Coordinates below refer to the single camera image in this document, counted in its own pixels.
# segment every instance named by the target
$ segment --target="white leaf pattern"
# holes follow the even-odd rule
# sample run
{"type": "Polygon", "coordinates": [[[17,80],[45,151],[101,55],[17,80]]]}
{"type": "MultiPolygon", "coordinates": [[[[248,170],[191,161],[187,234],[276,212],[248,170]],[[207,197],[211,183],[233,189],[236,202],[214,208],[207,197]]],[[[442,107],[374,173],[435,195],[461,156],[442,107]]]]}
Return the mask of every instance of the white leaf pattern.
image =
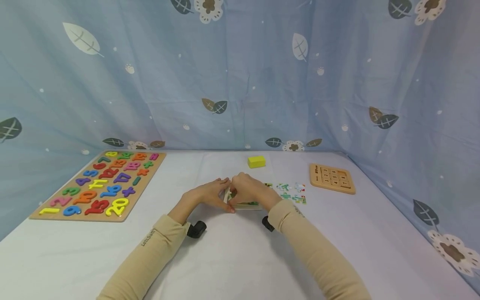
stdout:
{"type": "Polygon", "coordinates": [[[63,23],[63,28],[65,28],[65,32],[70,41],[81,51],[86,54],[98,54],[101,57],[105,57],[100,54],[100,44],[88,30],[78,25],[65,22],[63,23]]]}
{"type": "Polygon", "coordinates": [[[307,61],[308,43],[304,36],[298,33],[293,34],[292,49],[293,55],[295,55],[298,60],[307,61]]]}

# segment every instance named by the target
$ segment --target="dark leaf pattern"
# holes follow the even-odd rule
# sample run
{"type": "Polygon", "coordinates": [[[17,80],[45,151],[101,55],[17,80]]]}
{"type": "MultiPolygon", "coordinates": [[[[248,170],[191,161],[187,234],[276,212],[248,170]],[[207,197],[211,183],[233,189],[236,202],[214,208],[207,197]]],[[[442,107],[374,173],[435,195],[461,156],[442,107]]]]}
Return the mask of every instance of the dark leaf pattern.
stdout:
{"type": "Polygon", "coordinates": [[[413,212],[429,226],[436,226],[440,222],[438,215],[427,204],[413,199],[413,212]]]}
{"type": "Polygon", "coordinates": [[[213,106],[213,112],[215,114],[223,114],[225,112],[225,110],[227,109],[227,101],[218,101],[217,103],[215,103],[215,105],[213,106]]]}
{"type": "Polygon", "coordinates": [[[383,115],[377,121],[377,126],[382,129],[388,129],[398,120],[396,115],[383,115]]]}
{"type": "Polygon", "coordinates": [[[280,140],[277,137],[269,138],[268,140],[265,141],[265,143],[272,148],[280,147],[280,145],[283,144],[282,140],[280,140]]]}
{"type": "Polygon", "coordinates": [[[412,2],[409,0],[389,0],[388,13],[394,19],[410,17],[408,14],[412,9],[412,2]]]}
{"type": "Polygon", "coordinates": [[[0,144],[5,140],[16,138],[22,132],[22,124],[17,118],[0,122],[0,144]]]}
{"type": "Polygon", "coordinates": [[[170,2],[172,2],[173,7],[181,14],[193,13],[191,11],[192,4],[190,0],[170,0],[170,2]]]}
{"type": "Polygon", "coordinates": [[[110,146],[114,146],[114,147],[125,146],[125,143],[122,140],[116,139],[116,138],[113,138],[113,137],[107,138],[107,139],[103,140],[103,142],[106,143],[106,144],[109,144],[110,146]]]}

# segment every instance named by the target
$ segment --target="finger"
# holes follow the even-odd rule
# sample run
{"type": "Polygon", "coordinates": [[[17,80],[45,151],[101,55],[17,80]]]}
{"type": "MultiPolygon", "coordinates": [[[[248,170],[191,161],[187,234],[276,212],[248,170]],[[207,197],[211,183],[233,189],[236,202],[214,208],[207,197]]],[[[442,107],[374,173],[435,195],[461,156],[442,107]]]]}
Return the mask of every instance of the finger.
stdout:
{"type": "Polygon", "coordinates": [[[220,198],[217,201],[215,201],[213,203],[213,205],[223,209],[224,211],[226,211],[229,214],[234,214],[235,213],[235,209],[233,207],[231,207],[230,205],[228,205],[227,203],[223,202],[220,198]]]}

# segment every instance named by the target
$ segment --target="hand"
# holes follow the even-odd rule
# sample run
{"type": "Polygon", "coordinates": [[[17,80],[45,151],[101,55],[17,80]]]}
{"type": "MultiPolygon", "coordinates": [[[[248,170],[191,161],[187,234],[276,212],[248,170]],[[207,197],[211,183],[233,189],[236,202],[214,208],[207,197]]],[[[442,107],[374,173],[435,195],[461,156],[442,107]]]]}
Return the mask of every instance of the hand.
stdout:
{"type": "Polygon", "coordinates": [[[267,212],[282,200],[272,189],[243,172],[233,176],[230,191],[237,194],[230,201],[230,205],[242,202],[258,202],[267,212]]]}
{"type": "Polygon", "coordinates": [[[216,180],[206,183],[204,185],[198,186],[193,190],[186,192],[182,198],[191,198],[194,201],[199,203],[205,203],[210,206],[219,207],[226,211],[227,213],[234,214],[235,209],[223,202],[223,199],[220,198],[220,192],[223,192],[230,186],[230,179],[225,178],[221,180],[217,178],[216,180]]]}

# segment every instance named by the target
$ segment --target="flower print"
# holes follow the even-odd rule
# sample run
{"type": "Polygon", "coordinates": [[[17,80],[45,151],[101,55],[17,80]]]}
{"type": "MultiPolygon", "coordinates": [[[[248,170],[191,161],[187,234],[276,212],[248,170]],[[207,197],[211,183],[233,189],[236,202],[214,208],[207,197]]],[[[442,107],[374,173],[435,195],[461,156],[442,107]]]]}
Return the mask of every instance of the flower print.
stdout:
{"type": "Polygon", "coordinates": [[[415,7],[418,15],[416,25],[422,25],[427,19],[433,21],[445,10],[446,0],[421,0],[415,7]]]}
{"type": "Polygon", "coordinates": [[[283,151],[303,151],[305,148],[303,147],[303,143],[300,141],[288,141],[282,147],[283,151]]]}
{"type": "Polygon", "coordinates": [[[195,0],[195,10],[200,13],[200,21],[203,24],[211,20],[218,21],[223,15],[223,0],[195,0]]]}
{"type": "Polygon", "coordinates": [[[480,255],[465,247],[461,239],[451,234],[441,235],[435,230],[430,230],[428,236],[435,250],[460,273],[473,277],[472,268],[480,268],[480,255]]]}
{"type": "Polygon", "coordinates": [[[147,146],[147,144],[142,143],[142,142],[129,141],[128,144],[129,145],[127,146],[127,148],[133,149],[133,150],[135,150],[135,149],[142,149],[142,150],[151,149],[147,146]]]}

